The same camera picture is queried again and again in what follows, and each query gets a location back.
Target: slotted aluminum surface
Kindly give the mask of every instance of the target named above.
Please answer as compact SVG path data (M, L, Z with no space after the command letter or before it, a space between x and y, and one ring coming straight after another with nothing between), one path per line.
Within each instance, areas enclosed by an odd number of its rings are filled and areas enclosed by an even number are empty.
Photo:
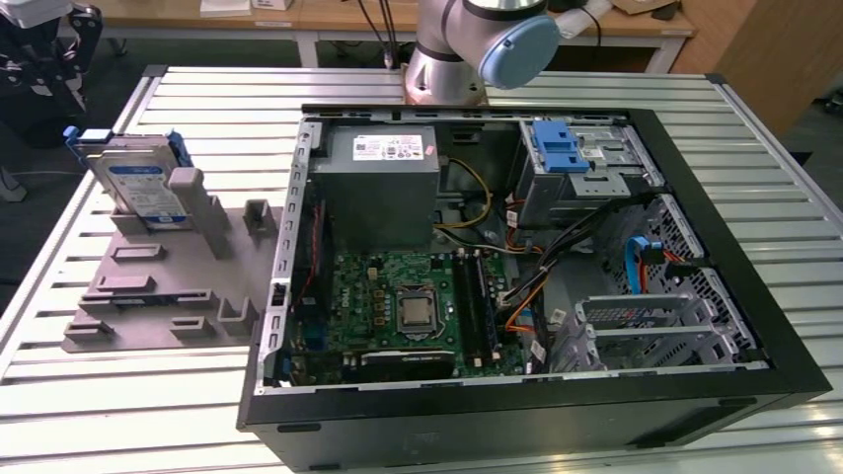
M834 391L679 449L402 468L533 473L843 471L839 214L729 91L701 76L550 73L494 105L654 109L769 283ZM303 103L402 102L377 70L170 68L145 79L119 128L175 127L225 205L282 203ZM285 472L235 430L247 348L68 355L62 330L114 230L88 175L0 320L0 464L15 473Z

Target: power supply label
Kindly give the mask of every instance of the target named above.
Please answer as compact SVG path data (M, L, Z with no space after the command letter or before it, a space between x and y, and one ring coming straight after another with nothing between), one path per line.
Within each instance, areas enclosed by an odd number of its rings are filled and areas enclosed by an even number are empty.
M422 135L359 135L355 161L423 160Z

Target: blue drive bay latch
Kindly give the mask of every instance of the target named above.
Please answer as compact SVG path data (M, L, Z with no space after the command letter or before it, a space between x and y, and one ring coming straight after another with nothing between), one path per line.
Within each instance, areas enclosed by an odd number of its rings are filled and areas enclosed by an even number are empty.
M545 157L545 171L549 173L586 173L591 165L581 157L578 137L563 121L539 120L533 122L534 139Z

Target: label sticker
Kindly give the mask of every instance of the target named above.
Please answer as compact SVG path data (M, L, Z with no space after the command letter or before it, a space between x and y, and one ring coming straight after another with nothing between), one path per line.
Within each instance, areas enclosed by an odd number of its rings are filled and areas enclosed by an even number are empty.
M533 344L530 345L530 352L537 357L537 359L542 363L545 363L545 356L547 355L547 351L545 350L545 348L539 344L539 341L537 341L535 339L533 340Z
M111 166L108 173L118 193L145 220L169 224L186 219L182 203L166 186L162 167Z
M593 160L594 158L605 158L603 150L598 148L582 148L579 150L579 155L586 160Z
M514 210L506 211L506 225L509 225L514 229L518 228L518 212L515 212Z
M293 24L290 22L255 22L257 27L274 27L274 28L290 28Z
M662 30L662 34L669 37L690 37L694 32L691 30Z
M143 299L112 299L112 304L126 304L126 305L143 305L146 301Z
M422 135L359 135L355 161L423 160Z

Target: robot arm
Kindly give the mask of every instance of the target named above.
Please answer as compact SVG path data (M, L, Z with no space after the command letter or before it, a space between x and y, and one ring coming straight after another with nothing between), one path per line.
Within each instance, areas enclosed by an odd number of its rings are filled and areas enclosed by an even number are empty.
M470 105L483 83L523 86L546 68L559 45L547 0L419 2L417 50L405 77L415 104Z

